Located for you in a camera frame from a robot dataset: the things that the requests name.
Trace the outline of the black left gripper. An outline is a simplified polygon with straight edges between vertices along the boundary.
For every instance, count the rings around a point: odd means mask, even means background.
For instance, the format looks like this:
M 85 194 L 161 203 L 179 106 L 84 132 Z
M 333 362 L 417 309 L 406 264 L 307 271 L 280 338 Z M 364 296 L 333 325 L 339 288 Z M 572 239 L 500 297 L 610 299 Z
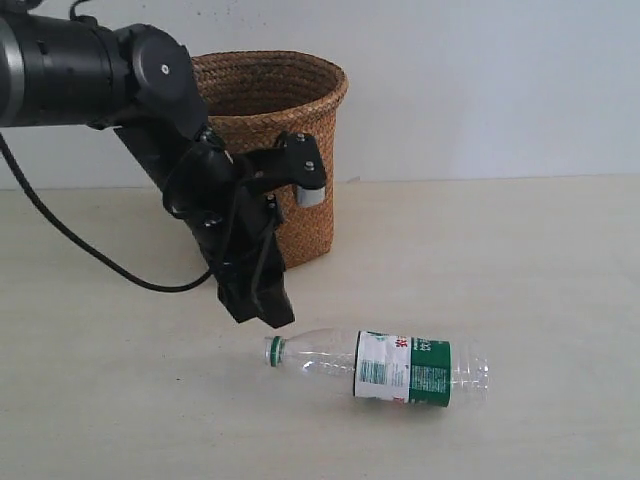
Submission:
M 164 209 L 184 222 L 218 300 L 237 323 L 260 318 L 273 329 L 295 321 L 276 232 L 283 212 L 274 191 L 283 185 L 285 136 L 231 154 L 211 137 L 195 144 L 162 181 Z

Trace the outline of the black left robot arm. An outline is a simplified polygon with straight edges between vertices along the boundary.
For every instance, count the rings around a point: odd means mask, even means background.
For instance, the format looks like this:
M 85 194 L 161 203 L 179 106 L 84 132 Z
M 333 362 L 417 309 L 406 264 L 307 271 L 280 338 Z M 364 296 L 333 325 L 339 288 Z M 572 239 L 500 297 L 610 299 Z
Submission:
M 187 48 L 170 34 L 3 2 L 1 125 L 114 132 L 164 210 L 190 230 L 232 318 L 272 328 L 294 321 L 276 239 L 283 216 L 275 192 L 295 181 L 289 135 L 231 153 L 209 125 Z

